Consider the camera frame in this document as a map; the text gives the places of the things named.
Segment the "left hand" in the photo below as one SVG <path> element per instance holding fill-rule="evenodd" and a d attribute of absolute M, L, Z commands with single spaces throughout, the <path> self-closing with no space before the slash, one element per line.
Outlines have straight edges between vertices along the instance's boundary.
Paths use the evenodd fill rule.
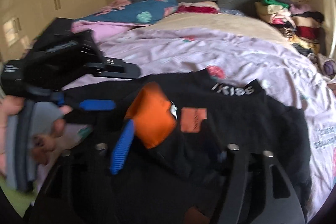
<path fill-rule="evenodd" d="M 1 99 L 1 176 L 7 177 L 6 157 L 9 151 L 6 149 L 6 132 L 8 118 L 17 115 L 24 106 L 25 99 L 15 96 L 5 96 Z M 64 135 L 66 130 L 65 119 L 57 119 L 51 125 L 51 132 L 47 134 L 37 134 L 33 136 L 33 147 L 31 156 L 38 164 L 47 165 L 53 153 L 72 148 L 76 143 Z"/>

